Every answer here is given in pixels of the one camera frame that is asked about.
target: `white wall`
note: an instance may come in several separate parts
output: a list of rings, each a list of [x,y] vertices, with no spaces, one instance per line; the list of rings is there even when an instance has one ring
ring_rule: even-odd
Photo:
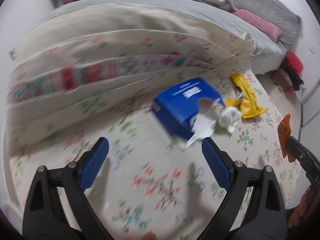
[[[8,77],[14,68],[8,52],[28,30],[54,9],[51,0],[4,0],[0,7],[0,136],[2,139]],[[0,202],[7,198],[4,190],[2,143],[0,144]]]
[[[306,89],[298,97],[303,100],[316,87],[320,80],[320,26],[305,0],[279,0],[302,19],[302,28],[292,51],[304,65],[302,79]]]

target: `white tissue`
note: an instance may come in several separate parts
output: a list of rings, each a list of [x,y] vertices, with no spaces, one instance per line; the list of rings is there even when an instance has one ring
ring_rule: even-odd
[[[229,133],[233,133],[242,113],[234,106],[229,106],[221,110],[218,125],[225,128]]]

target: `gray blanket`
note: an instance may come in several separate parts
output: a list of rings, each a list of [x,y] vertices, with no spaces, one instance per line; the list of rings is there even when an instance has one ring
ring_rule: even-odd
[[[301,26],[299,16],[279,0],[233,0],[239,9],[246,9],[262,19],[278,26],[282,31],[279,41],[290,49]]]

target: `torn cardboard flap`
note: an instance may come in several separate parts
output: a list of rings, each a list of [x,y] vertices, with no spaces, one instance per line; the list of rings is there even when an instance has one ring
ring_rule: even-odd
[[[156,96],[152,111],[183,149],[211,136],[211,126],[224,107],[219,93],[201,78],[175,85]]]

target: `yellow plastic packet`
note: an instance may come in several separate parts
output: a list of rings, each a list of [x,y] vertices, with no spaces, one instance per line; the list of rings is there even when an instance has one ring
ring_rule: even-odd
[[[244,99],[225,98],[225,105],[239,106],[242,118],[252,118],[264,114],[267,109],[257,105],[256,95],[244,76],[236,73],[230,73],[229,75],[234,84],[242,90]]]

